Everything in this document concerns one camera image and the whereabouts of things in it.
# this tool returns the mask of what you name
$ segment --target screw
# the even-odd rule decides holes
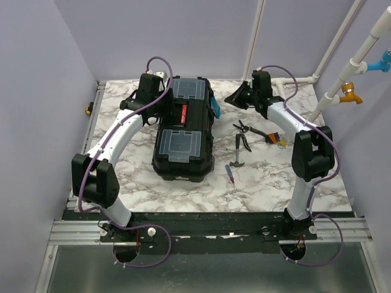
[[[316,234],[316,227],[315,226],[309,226],[308,230],[311,234]]]

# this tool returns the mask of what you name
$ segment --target blue pipe fitting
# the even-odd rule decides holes
[[[371,70],[381,70],[383,72],[388,72],[391,67],[391,47],[387,49],[386,52],[383,53],[380,61],[377,63],[368,64],[367,71]]]

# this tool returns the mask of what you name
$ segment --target yellow valve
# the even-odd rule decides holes
[[[86,114],[91,115],[93,109],[93,102],[91,102],[87,107],[86,107]]]
[[[341,87],[345,96],[340,97],[340,103],[356,102],[361,104],[362,99],[354,93],[354,84],[352,82],[346,82]]]

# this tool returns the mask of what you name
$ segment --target lavender wall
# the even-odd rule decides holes
[[[176,75],[240,78],[257,2],[55,0],[99,80],[139,78],[155,55]]]
[[[281,65],[296,77],[311,76],[354,0],[266,1],[250,72]],[[274,77],[288,77],[270,70]]]
[[[0,292],[26,293],[64,210],[96,83],[52,0],[2,3]]]
[[[366,1],[362,6],[315,84],[318,98],[334,83],[388,5],[389,1],[378,0]],[[390,45],[391,32],[374,45],[364,61],[377,62]],[[342,177],[353,209],[368,221],[376,254],[391,291],[391,73],[373,71],[355,76],[351,81],[364,103],[330,107],[323,116],[333,129],[342,154]]]

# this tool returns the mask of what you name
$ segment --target white pipe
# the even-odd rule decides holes
[[[309,76],[307,78],[296,78],[296,81],[300,83],[308,83],[313,84],[316,82],[316,79],[314,79],[313,76]],[[282,82],[283,84],[294,84],[294,81],[292,78],[272,78],[271,83],[277,85],[278,82]]]
[[[248,51],[247,57],[246,57],[246,63],[244,64],[242,81],[246,80],[247,76],[249,74],[252,55],[254,53],[255,45],[257,44],[258,31],[261,26],[261,19],[262,19],[264,7],[265,7],[265,2],[266,2],[266,0],[258,0],[257,12],[255,13],[254,26],[252,28],[249,51]]]
[[[321,105],[322,109],[316,106],[316,109],[312,112],[309,122],[313,122],[317,116],[321,113],[322,110],[325,110],[331,103],[340,87],[346,82],[349,78],[354,76],[358,71],[360,71],[361,61],[367,55],[369,50],[373,45],[383,37],[391,29],[391,6],[389,6],[384,13],[377,20],[373,28],[371,29],[370,35],[361,45],[359,50],[356,52],[353,58],[342,69],[341,73],[338,76],[338,79],[334,82],[331,88],[324,94],[324,96],[319,101],[318,105]]]
[[[315,70],[315,73],[313,74],[314,77],[317,79],[319,78],[319,74],[321,73],[322,69],[324,68],[325,64],[329,60],[331,54],[334,52],[334,49],[337,47],[338,42],[342,38],[342,35],[345,33],[345,30],[348,28],[350,22],[352,21],[354,15],[358,11],[361,3],[363,3],[364,0],[355,0],[352,7],[350,8],[348,14],[346,15],[345,19],[343,20],[340,28],[338,29],[337,33],[335,34],[334,38],[331,41],[330,46],[328,47],[326,53],[324,54],[321,62],[318,65],[318,68]]]

